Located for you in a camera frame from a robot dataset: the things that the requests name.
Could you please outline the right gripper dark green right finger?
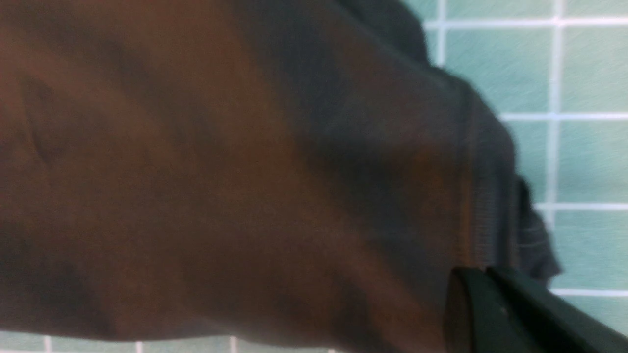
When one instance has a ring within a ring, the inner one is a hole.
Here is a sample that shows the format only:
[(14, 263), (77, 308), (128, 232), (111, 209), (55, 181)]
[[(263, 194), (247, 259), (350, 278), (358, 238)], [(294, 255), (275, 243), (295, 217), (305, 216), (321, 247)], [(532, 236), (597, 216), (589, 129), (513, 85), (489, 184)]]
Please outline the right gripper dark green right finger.
[(626, 353), (627, 338), (511, 268), (489, 268), (525, 330), (548, 353)]

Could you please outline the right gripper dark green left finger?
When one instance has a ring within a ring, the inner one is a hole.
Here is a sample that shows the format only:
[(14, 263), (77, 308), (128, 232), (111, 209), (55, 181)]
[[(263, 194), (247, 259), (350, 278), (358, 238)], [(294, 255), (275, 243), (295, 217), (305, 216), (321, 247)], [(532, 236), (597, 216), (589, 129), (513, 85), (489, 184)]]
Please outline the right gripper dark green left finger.
[(449, 274), (444, 340), (447, 353), (540, 351), (495, 281), (474, 268)]

